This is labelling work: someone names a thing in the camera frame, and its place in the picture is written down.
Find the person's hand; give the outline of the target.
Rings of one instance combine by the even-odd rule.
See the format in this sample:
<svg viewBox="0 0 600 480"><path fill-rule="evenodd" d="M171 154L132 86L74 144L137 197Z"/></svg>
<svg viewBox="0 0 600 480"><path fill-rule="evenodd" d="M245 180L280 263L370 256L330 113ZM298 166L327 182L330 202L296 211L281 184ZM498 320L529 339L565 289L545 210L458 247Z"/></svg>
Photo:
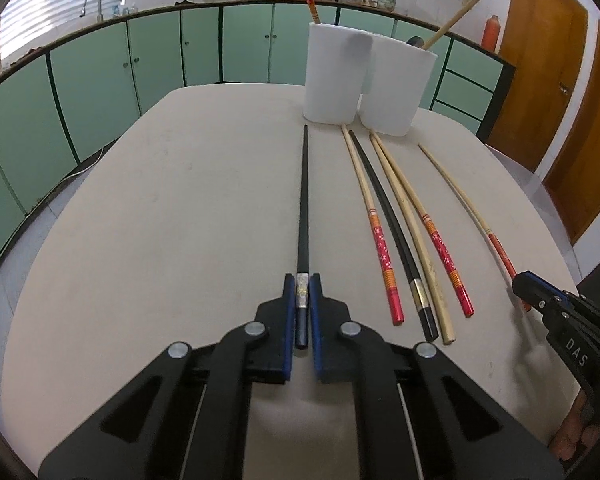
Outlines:
<svg viewBox="0 0 600 480"><path fill-rule="evenodd" d="M571 460L576 454L579 444L583 444L586 448L592 448L600 438L600 426L588 425L584 420L584 408L587 400L585 393L580 391L554 438L550 441L548 448L558 460Z"/></svg>

